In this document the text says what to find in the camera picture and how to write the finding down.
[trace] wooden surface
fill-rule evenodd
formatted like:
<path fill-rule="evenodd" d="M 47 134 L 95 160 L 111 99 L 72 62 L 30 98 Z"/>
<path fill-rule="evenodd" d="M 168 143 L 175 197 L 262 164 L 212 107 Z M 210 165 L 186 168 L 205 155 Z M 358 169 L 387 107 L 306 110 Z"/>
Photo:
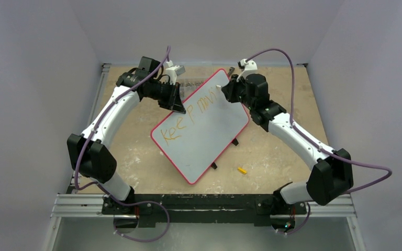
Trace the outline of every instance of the wooden surface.
<path fill-rule="evenodd" d="M 210 76 L 224 67 L 186 67 L 183 78 Z M 130 67 L 111 67 L 100 109 L 109 100 L 119 75 Z M 288 67 L 259 67 L 269 84 L 271 99 L 290 111 L 291 71 Z M 295 120 L 327 143 L 309 77 L 304 67 L 295 68 Z M 250 121 L 216 164 L 190 185 L 150 139 L 150 131 L 167 114 L 157 101 L 145 98 L 130 113 L 116 134 L 110 152 L 118 162 L 117 172 L 136 193 L 272 193 L 289 181 L 306 180 L 310 170 L 280 139 Z M 241 174 L 237 168 L 247 171 Z M 89 182 L 81 179 L 81 184 Z M 91 186 L 81 193 L 102 193 Z"/>

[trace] whiteboard with red border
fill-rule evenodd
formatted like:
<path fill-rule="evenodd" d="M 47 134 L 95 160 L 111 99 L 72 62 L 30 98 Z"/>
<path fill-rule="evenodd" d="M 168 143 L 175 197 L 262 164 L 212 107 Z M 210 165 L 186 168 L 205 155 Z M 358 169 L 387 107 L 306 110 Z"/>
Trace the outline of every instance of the whiteboard with red border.
<path fill-rule="evenodd" d="M 217 70 L 183 101 L 186 114 L 172 112 L 150 132 L 189 184 L 201 178 L 249 123 L 244 106 L 229 103 L 217 87 L 228 83 L 226 71 Z"/>

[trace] gray wall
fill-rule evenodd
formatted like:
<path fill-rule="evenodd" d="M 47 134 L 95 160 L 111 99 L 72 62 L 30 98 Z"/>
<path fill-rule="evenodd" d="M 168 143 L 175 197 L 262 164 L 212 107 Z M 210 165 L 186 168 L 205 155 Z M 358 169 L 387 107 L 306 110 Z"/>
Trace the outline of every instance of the gray wall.
<path fill-rule="evenodd" d="M 143 55 L 233 63 L 268 47 L 308 62 L 343 0 L 70 0 L 103 62 L 137 63 Z M 286 64 L 282 54 L 259 64 Z"/>
<path fill-rule="evenodd" d="M 401 250 L 402 0 L 346 0 L 308 72 L 329 142 L 393 169 L 353 199 L 368 250 Z M 355 167 L 355 184 L 382 174 Z"/>
<path fill-rule="evenodd" d="M 40 250 L 98 73 L 68 1 L 0 1 L 0 250 Z"/>

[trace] yellow marker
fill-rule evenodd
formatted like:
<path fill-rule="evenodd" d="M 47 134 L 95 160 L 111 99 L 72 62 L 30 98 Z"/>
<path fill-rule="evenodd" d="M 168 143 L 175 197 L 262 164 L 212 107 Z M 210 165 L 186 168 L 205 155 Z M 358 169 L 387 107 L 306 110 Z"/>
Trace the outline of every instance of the yellow marker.
<path fill-rule="evenodd" d="M 242 174 L 246 174 L 246 173 L 247 173 L 247 171 L 244 170 L 244 169 L 242 169 L 241 167 L 238 167 L 238 171 L 240 171 L 240 173 L 242 173 Z"/>

